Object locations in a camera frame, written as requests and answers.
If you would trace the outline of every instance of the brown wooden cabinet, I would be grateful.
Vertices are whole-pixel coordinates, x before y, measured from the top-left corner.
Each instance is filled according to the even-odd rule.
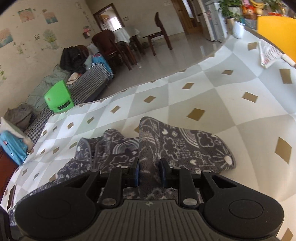
[[[18,165],[0,147],[0,201],[5,195],[6,186]]]

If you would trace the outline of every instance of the refrigerator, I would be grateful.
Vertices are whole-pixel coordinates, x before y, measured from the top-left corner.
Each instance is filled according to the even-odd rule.
[[[193,3],[205,38],[222,42],[227,35],[223,30],[225,24],[219,13],[218,0],[193,0]]]

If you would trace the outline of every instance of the white tablecloth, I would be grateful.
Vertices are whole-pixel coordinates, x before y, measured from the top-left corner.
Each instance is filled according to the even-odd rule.
[[[140,31],[138,29],[136,29],[133,26],[128,26],[128,27],[122,27],[119,28],[115,31],[113,31],[114,35],[115,35],[115,42],[120,42],[120,41],[124,41],[129,43],[130,42],[130,38],[132,36],[137,35],[139,36]]]

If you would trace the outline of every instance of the gray patterned towel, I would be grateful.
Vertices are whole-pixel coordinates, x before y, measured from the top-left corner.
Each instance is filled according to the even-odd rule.
[[[130,166],[136,157],[140,162],[140,184],[137,188],[125,188],[124,199],[177,199],[177,190],[161,186],[158,168],[161,158],[166,158],[170,167],[185,167],[197,174],[205,169],[220,173],[235,168],[233,155],[215,135],[173,127],[151,117],[143,117],[139,129],[139,138],[125,138],[115,129],[106,130],[98,138],[82,138],[75,157],[59,170],[57,179],[34,190],[18,203],[90,170],[92,165],[107,173],[114,167]],[[14,211],[18,203],[8,212],[10,225],[16,225]]]

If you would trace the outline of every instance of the white pillow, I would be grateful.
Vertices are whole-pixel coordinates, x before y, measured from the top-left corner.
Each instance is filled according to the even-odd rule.
[[[18,129],[14,124],[5,120],[3,117],[1,117],[0,120],[1,120],[0,135],[2,134],[3,131],[9,131],[11,134],[16,136],[17,138],[20,138],[23,140],[23,142],[28,146],[29,152],[33,149],[34,144],[29,138],[25,137],[25,134],[20,129]]]

